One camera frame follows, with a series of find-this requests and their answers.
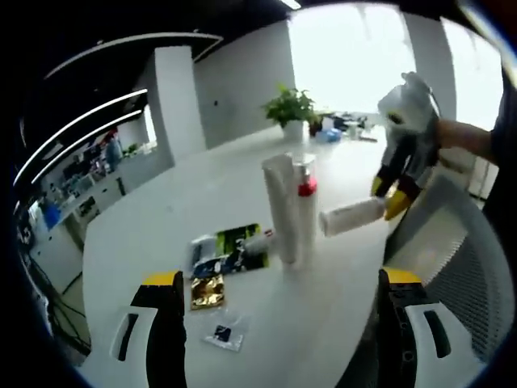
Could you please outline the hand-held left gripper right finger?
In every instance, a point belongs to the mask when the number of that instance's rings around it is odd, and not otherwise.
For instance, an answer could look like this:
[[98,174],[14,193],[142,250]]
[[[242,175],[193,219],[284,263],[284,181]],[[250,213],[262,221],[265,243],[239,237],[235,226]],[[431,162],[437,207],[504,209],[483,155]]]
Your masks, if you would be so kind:
[[383,267],[376,299],[379,387],[466,383],[467,330],[412,272]]

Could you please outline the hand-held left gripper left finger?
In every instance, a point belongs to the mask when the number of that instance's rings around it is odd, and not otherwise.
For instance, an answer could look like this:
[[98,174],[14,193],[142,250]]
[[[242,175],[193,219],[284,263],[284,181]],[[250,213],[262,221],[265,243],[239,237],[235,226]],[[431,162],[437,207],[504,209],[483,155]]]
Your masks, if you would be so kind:
[[183,273],[145,279],[116,315],[108,350],[116,387],[185,387]]

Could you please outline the person's right hand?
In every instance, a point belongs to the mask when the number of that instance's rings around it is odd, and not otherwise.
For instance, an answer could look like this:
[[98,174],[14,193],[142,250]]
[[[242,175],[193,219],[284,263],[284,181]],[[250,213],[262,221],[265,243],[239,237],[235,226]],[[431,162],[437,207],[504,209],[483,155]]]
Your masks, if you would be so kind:
[[442,148],[461,148],[489,162],[495,162],[491,133],[484,129],[455,120],[440,119],[436,134]]

